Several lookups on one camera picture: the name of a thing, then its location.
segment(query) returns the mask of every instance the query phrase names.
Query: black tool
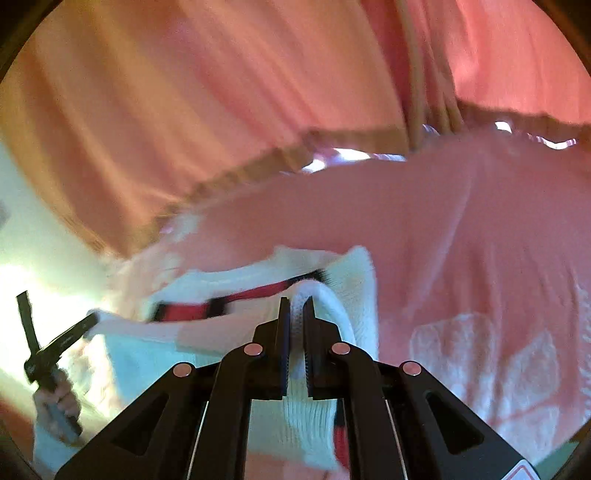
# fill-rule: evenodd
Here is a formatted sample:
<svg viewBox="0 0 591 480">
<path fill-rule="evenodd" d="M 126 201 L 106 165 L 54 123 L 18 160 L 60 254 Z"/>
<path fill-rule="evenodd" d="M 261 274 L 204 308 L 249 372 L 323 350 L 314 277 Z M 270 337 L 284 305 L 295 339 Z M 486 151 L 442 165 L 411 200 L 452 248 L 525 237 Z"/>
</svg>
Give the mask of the black tool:
<svg viewBox="0 0 591 480">
<path fill-rule="evenodd" d="M 35 334 L 35 327 L 33 326 L 31 303 L 29 302 L 29 296 L 26 291 L 17 296 L 17 302 L 22 326 L 25 330 L 29 350 L 31 351 L 31 356 L 25 362 L 27 378 L 30 383 L 37 382 L 41 388 L 55 392 L 59 379 L 57 361 L 66 349 L 71 347 L 88 330 L 97 324 L 98 317 L 95 314 L 88 315 L 59 337 L 52 340 L 49 345 L 40 348 L 37 335 Z M 74 443 L 82 433 L 80 424 L 76 419 L 67 417 L 57 408 L 57 405 L 52 404 L 48 408 L 51 418 L 57 422 L 66 440 Z"/>
<path fill-rule="evenodd" d="M 175 365 L 56 480 L 242 479 L 251 400 L 287 392 L 289 309 L 281 299 L 279 318 L 217 364 Z M 352 479 L 503 480 L 520 465 L 535 475 L 421 365 L 375 362 L 342 342 L 334 323 L 318 319 L 312 299 L 303 317 L 309 396 L 342 402 Z"/>
<path fill-rule="evenodd" d="M 290 303 L 221 362 L 180 363 L 140 395 L 57 473 L 56 480 L 243 477 L 252 400 L 287 394 Z"/>
</svg>

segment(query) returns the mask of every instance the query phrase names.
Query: pink curtain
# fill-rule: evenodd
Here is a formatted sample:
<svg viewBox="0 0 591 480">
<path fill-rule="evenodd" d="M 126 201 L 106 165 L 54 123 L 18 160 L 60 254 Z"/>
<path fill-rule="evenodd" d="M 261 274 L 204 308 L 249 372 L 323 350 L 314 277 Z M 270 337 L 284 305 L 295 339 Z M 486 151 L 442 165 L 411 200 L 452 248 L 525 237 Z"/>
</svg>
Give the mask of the pink curtain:
<svg viewBox="0 0 591 480">
<path fill-rule="evenodd" d="M 66 0 L 0 85 L 0 129 L 76 234 L 130 255 L 180 206 L 319 148 L 405 154 L 423 124 L 500 112 L 585 137 L 590 91 L 530 0 Z"/>
</svg>

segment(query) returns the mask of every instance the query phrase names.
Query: red stripe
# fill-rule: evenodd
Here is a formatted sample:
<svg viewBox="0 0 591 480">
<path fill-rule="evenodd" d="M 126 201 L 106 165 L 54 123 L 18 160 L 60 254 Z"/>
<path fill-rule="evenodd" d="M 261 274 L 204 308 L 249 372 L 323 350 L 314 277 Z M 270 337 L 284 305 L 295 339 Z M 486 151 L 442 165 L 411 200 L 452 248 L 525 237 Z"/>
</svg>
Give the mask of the red stripe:
<svg viewBox="0 0 591 480">
<path fill-rule="evenodd" d="M 188 322 L 189 320 L 203 320 L 207 315 L 207 303 L 169 303 L 166 305 L 161 322 Z"/>
<path fill-rule="evenodd" d="M 272 297 L 289 287 L 287 280 L 240 291 L 225 297 L 228 302 L 237 300 L 264 299 Z M 190 320 L 204 320 L 207 318 L 208 303 L 169 303 L 166 305 L 161 322 L 188 322 Z"/>
<path fill-rule="evenodd" d="M 262 287 L 252 288 L 250 290 L 239 291 L 238 293 L 228 295 L 226 298 L 228 301 L 264 299 L 281 293 L 288 288 L 289 283 L 287 280 L 285 280 L 279 283 L 272 283 L 271 285 L 264 285 Z"/>
<path fill-rule="evenodd" d="M 347 428 L 336 427 L 335 434 L 335 455 L 339 463 L 349 470 L 349 441 L 347 440 Z"/>
</svg>

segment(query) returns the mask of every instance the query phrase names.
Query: knitted fabric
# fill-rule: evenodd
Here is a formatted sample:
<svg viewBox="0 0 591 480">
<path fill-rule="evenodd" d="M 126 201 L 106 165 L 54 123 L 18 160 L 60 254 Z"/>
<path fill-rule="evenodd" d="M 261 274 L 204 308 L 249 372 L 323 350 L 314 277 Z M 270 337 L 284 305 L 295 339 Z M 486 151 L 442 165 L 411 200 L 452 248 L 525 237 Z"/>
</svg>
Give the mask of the knitted fabric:
<svg viewBox="0 0 591 480">
<path fill-rule="evenodd" d="M 99 312 L 105 320 L 97 325 L 95 334 L 105 335 L 106 343 L 110 344 L 111 348 L 119 342 L 118 350 L 127 350 L 127 361 L 131 343 L 137 346 L 136 343 L 141 342 L 144 349 L 147 348 L 150 352 L 153 351 L 152 347 L 157 345 L 160 349 L 158 355 L 166 354 L 164 356 L 166 361 L 170 362 L 169 365 L 176 361 L 191 361 L 199 366 L 204 364 L 202 361 L 211 363 L 212 358 L 215 358 L 215 352 L 218 358 L 221 358 L 230 349 L 250 341 L 256 325 L 277 318 L 279 299 L 288 297 L 291 302 L 288 396 L 282 401 L 252 402 L 248 450 L 333 470 L 337 468 L 333 440 L 336 400 L 312 401 L 308 398 L 301 328 L 302 307 L 306 300 L 312 297 L 317 317 L 337 324 L 343 341 L 359 346 L 377 359 L 376 282 L 371 259 L 367 250 L 362 247 L 353 248 L 346 255 L 328 263 L 323 267 L 323 271 L 326 284 L 304 280 L 268 299 L 245 301 L 245 304 L 248 302 L 249 305 L 246 310 L 209 320 L 182 322 L 184 326 L 178 323 L 129 322 Z M 252 282 L 248 285 L 250 288 L 256 286 L 252 285 Z M 189 327 L 196 328 L 196 332 L 199 333 L 193 336 L 185 335 L 183 328 Z M 220 334 L 225 332 L 225 338 L 213 335 L 204 339 L 201 334 L 212 328 Z M 193 353 L 178 351 L 181 341 L 183 349 L 191 348 Z M 114 357 L 113 367 L 116 375 L 120 376 L 121 369 L 118 369 L 116 353 Z M 126 370 L 132 371 L 134 366 L 130 364 Z M 140 390 L 137 394 L 150 386 L 153 380 L 149 380 L 149 377 L 145 377 L 137 384 L 137 389 Z M 49 437 L 45 432 L 39 432 L 38 426 L 36 432 L 38 434 L 35 438 L 35 455 L 52 470 L 57 470 L 71 457 L 72 449 Z"/>
</svg>

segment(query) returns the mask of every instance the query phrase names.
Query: human hand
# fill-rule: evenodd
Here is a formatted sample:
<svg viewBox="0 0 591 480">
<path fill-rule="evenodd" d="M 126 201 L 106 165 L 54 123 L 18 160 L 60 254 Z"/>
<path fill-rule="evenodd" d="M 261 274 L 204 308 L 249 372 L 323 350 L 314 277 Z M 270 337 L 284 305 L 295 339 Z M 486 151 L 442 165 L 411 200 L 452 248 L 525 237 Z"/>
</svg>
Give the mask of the human hand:
<svg viewBox="0 0 591 480">
<path fill-rule="evenodd" d="M 72 392 L 72 384 L 62 370 L 58 373 L 56 391 L 51 393 L 44 388 L 39 388 L 33 395 L 33 401 L 37 410 L 37 423 L 60 440 L 64 438 L 64 432 L 51 418 L 48 406 L 55 404 L 66 416 L 74 417 L 76 420 L 80 416 L 80 403 Z"/>
</svg>

